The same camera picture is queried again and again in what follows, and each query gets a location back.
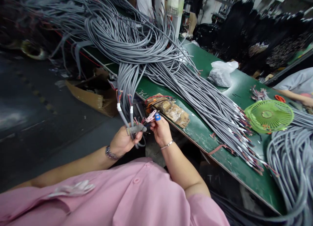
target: person's left hand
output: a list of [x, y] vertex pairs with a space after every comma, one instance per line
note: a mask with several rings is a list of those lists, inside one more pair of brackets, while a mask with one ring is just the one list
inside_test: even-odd
[[134, 147], [135, 144], [138, 144], [141, 138], [142, 138], [142, 131], [138, 132], [136, 134], [135, 139], [132, 140], [131, 136], [127, 134], [126, 126], [122, 126], [113, 137], [113, 140], [110, 143], [110, 150], [116, 156], [121, 157], [125, 153], [130, 151]]

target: floor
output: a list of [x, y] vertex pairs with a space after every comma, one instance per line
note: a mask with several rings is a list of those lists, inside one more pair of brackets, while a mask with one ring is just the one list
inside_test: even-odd
[[64, 78], [52, 69], [0, 52], [0, 191], [107, 145], [123, 125], [55, 85]]

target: bracelet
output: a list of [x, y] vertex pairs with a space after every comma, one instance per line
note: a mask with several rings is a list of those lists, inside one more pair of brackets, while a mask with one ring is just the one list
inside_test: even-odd
[[118, 157], [115, 154], [111, 153], [109, 145], [105, 148], [105, 154], [107, 155], [107, 157], [109, 159], [114, 160], [114, 161], [117, 161], [118, 159], [120, 159], [123, 156], [122, 155], [122, 156]]
[[172, 143], [174, 143], [173, 140], [172, 140], [171, 142], [169, 142], [166, 146], [164, 146], [163, 148], [161, 148], [161, 150], [167, 148], [167, 147], [170, 146]]

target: pink sleeve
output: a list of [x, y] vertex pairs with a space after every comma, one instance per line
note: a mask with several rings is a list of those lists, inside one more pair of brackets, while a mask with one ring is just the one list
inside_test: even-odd
[[229, 226], [224, 212], [212, 198], [203, 194], [195, 194], [188, 198], [188, 202], [192, 226]]

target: person's right hand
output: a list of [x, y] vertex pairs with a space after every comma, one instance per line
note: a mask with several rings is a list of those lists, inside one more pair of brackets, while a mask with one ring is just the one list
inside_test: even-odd
[[154, 132], [156, 142], [161, 148], [172, 141], [170, 125], [163, 117], [161, 120], [151, 122], [150, 129]]
[[310, 97], [305, 98], [302, 101], [302, 104], [307, 106], [307, 107], [313, 108], [313, 98], [310, 98]]

